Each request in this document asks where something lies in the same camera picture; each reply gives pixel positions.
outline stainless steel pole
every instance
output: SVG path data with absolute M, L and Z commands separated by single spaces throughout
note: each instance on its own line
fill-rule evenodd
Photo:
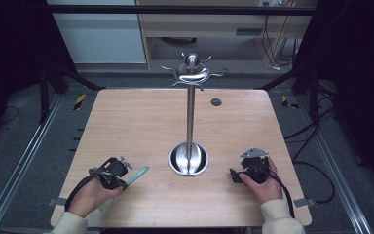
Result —
M 190 163 L 193 148 L 193 121 L 194 121 L 194 101 L 195 101 L 195 85 L 188 86 L 187 94 L 187 160 Z

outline hand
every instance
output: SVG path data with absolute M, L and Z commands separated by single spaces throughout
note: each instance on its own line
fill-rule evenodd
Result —
M 275 174 L 278 173 L 278 169 L 276 168 L 275 164 L 273 163 L 272 159 L 268 157 L 270 169 Z M 246 174 L 239 174 L 239 177 L 242 179 L 242 181 L 247 185 L 250 190 L 253 192 L 254 196 L 256 197 L 257 201 L 261 204 L 268 202 L 270 200 L 275 199 L 283 199 L 283 193 L 281 191 L 281 186 L 277 181 L 275 181 L 270 176 L 268 179 L 262 183 L 258 184 L 253 179 L 251 179 Z
M 98 177 L 91 179 L 82 187 L 71 201 L 68 211 L 85 218 L 89 213 L 96 210 L 102 203 L 110 198 L 118 196 L 123 187 L 113 190 L 105 189 Z

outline white sleeve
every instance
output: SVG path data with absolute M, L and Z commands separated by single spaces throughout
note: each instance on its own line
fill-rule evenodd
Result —
M 50 234 L 84 234 L 88 221 L 73 213 L 64 212 Z
M 271 200 L 260 206 L 265 223 L 263 234 L 302 234 L 305 228 L 302 223 L 290 216 L 287 202 L 283 199 Z

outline wooden table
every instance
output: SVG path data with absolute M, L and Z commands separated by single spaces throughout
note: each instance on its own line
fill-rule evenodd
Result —
M 213 106 L 213 98 L 222 104 Z M 231 180 L 229 168 L 241 171 L 240 154 L 251 147 L 270 152 L 292 199 L 303 198 L 299 181 L 268 94 L 260 90 L 196 91 L 193 141 L 209 155 L 204 173 L 177 175 L 168 165 L 170 150 L 186 140 L 187 91 L 103 90 L 93 105 L 81 142 L 63 185 L 66 198 L 75 185 L 110 157 L 124 156 L 150 170 L 106 211 L 88 216 L 91 227 L 245 227 L 260 226 L 263 216 L 250 190 Z M 63 212 L 56 206 L 55 225 Z M 296 218 L 311 223 L 307 207 Z

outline person's left hand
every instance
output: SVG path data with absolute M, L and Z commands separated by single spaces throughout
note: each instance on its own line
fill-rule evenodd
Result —
M 123 187 L 113 190 L 105 189 L 98 177 L 91 179 L 82 187 L 71 201 L 68 211 L 85 218 L 89 213 L 96 210 L 102 203 L 110 198 L 118 196 Z

